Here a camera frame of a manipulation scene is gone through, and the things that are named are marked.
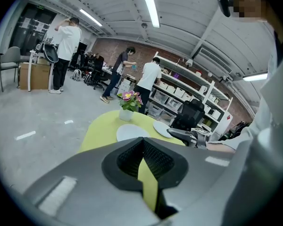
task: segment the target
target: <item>white flower pot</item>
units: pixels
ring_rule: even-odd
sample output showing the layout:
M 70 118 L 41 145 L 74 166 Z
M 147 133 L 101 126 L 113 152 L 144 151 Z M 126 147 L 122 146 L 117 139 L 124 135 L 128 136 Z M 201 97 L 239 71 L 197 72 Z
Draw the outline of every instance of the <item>white flower pot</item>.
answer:
M 130 121 L 133 116 L 133 111 L 123 110 L 122 107 L 119 110 L 118 117 L 123 121 Z

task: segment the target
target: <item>air conditioning vent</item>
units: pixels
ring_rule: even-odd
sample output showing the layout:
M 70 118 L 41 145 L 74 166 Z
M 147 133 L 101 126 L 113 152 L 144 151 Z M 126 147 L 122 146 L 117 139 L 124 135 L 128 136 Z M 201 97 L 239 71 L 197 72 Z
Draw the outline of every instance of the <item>air conditioning vent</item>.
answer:
M 212 54 L 210 51 L 205 48 L 201 48 L 200 53 L 209 59 L 213 60 L 217 65 L 222 67 L 226 72 L 231 73 L 232 69 L 225 64 L 221 59 L 219 59 L 216 55 Z

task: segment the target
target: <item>fluorescent light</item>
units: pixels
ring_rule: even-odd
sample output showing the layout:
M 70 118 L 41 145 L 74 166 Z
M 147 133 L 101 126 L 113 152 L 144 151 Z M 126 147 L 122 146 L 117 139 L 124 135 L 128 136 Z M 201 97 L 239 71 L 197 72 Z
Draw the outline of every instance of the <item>fluorescent light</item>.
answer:
M 145 1 L 146 1 L 146 4 L 147 4 L 149 13 L 150 13 L 150 17 L 151 17 L 151 21 L 152 21 L 153 27 L 159 28 L 160 24 L 159 24 L 157 10 L 156 10 L 156 6 L 155 6 L 154 0 L 145 0 Z
M 102 27 L 102 25 L 95 20 L 94 17 L 92 17 L 89 13 L 85 12 L 83 9 L 80 10 L 81 13 L 85 14 L 87 17 L 89 17 L 93 22 L 95 22 L 98 26 Z
M 254 75 L 248 75 L 248 76 L 243 77 L 243 80 L 246 82 L 260 81 L 260 80 L 266 80 L 266 79 L 267 79 L 267 72 L 260 73 L 260 74 L 254 74 Z

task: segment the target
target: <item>plate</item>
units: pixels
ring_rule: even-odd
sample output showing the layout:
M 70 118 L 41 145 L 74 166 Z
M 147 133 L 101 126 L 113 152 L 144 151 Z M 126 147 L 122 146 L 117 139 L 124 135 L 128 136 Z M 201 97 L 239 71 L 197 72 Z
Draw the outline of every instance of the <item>plate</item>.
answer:
M 117 141 L 124 141 L 137 137 L 150 137 L 150 135 L 143 128 L 133 124 L 125 124 L 117 129 Z
M 167 132 L 167 129 L 169 129 L 170 127 L 167 126 L 165 123 L 162 123 L 160 121 L 154 121 L 153 122 L 153 127 L 154 129 L 159 133 L 161 134 L 162 136 L 164 137 L 167 137 L 167 138 L 172 138 L 173 136 L 171 136 L 168 132 Z

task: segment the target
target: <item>potted plant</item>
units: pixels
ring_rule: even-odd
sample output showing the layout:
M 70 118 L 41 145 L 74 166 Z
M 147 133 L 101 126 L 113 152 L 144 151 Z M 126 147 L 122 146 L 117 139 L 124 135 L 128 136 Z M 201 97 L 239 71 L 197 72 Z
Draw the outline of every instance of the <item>potted plant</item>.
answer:
M 133 116 L 133 112 L 136 112 L 137 108 L 142 106 L 140 93 L 130 90 L 129 92 L 124 92 L 117 96 L 121 97 L 119 101 L 121 106 L 121 109 L 119 110 L 119 118 L 124 121 L 130 121 Z

